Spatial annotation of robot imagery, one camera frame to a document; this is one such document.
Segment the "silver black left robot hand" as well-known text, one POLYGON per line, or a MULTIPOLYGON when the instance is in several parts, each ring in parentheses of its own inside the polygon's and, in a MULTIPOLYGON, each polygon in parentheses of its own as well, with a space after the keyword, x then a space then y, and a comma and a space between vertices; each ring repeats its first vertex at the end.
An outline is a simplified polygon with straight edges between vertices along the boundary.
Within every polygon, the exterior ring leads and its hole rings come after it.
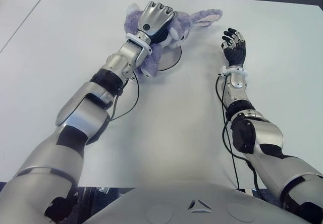
POLYGON ((167 27, 176 15, 171 7, 150 1, 139 18, 138 29, 150 38, 151 43, 161 43, 166 40, 167 27))

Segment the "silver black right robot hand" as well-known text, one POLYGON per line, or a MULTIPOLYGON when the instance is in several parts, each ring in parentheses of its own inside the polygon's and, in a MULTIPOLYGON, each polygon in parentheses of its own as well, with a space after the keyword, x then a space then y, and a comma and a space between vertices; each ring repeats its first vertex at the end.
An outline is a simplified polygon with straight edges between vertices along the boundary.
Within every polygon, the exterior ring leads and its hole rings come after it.
POLYGON ((246 58, 246 41, 239 31, 228 28, 222 36, 221 48, 231 66, 243 67, 246 58))

